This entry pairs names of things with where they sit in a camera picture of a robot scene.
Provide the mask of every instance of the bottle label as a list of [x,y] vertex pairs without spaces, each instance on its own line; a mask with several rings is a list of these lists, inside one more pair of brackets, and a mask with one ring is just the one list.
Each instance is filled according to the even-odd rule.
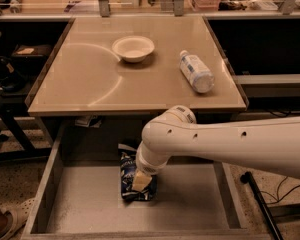
[[203,93],[212,88],[214,77],[196,55],[183,56],[180,69],[195,91]]

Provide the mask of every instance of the black stand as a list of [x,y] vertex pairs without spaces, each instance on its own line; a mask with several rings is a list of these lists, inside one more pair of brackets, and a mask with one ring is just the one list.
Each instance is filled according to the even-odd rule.
[[26,134],[23,132],[19,124],[16,122],[14,116],[9,110],[0,108],[0,118],[24,149],[21,151],[0,153],[0,162],[16,160],[16,159],[34,159],[34,158],[49,156],[51,149],[50,148],[36,149],[31,143],[31,141],[28,139]]
[[249,183],[249,185],[253,191],[254,198],[258,202],[261,212],[263,213],[263,216],[266,219],[267,225],[268,225],[274,239],[275,240],[283,240],[283,237],[277,227],[277,224],[275,223],[275,221],[272,217],[272,214],[271,214],[268,206],[266,205],[266,202],[263,199],[263,196],[259,190],[257,183],[255,182],[255,180],[252,176],[252,173],[246,172],[244,175],[241,176],[240,180],[244,184]]

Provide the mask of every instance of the workbench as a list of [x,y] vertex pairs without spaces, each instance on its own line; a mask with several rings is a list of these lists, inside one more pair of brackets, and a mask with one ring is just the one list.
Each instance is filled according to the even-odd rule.
[[[116,39],[130,35],[155,44],[141,63],[126,63],[111,51]],[[182,75],[184,49],[215,75],[211,92],[195,93]],[[172,159],[158,176],[155,200],[126,203],[120,196],[118,144],[140,140],[148,120],[177,104],[196,113],[246,110],[240,86],[202,17],[77,17],[35,86],[28,112],[41,121],[53,148],[23,239],[249,235],[229,167],[220,162]],[[78,116],[92,115],[102,116],[100,128],[75,125]]]

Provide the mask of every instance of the shoe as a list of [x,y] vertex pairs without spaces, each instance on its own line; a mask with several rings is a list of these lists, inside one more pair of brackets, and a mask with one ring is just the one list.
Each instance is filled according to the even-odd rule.
[[11,214],[12,225],[9,231],[3,235],[0,240],[8,240],[14,236],[27,222],[34,198],[28,199],[17,207],[7,209],[4,214]]

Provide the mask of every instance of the wire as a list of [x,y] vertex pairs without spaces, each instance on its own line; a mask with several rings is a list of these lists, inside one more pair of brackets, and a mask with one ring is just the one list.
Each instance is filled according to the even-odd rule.
[[276,117],[288,117],[288,116],[300,116],[300,112],[292,112],[292,111],[280,111],[280,110],[277,110],[277,111],[271,111],[271,110],[268,110],[268,109],[265,109],[264,111],[270,113],[271,115],[273,116],[276,116]]
[[279,202],[281,202],[284,198],[286,198],[292,191],[294,191],[295,189],[297,188],[300,188],[300,184],[293,187],[292,189],[290,189],[286,194],[284,194],[282,197],[279,197],[279,190],[280,190],[280,187],[282,186],[283,182],[286,181],[288,179],[288,177],[286,176],[278,185],[277,187],[277,191],[276,191],[276,197],[272,194],[270,194],[269,192],[266,192],[266,191],[260,191],[261,193],[264,193],[264,194],[267,194],[269,196],[271,196],[275,201],[274,202],[269,202],[266,204],[277,204]]

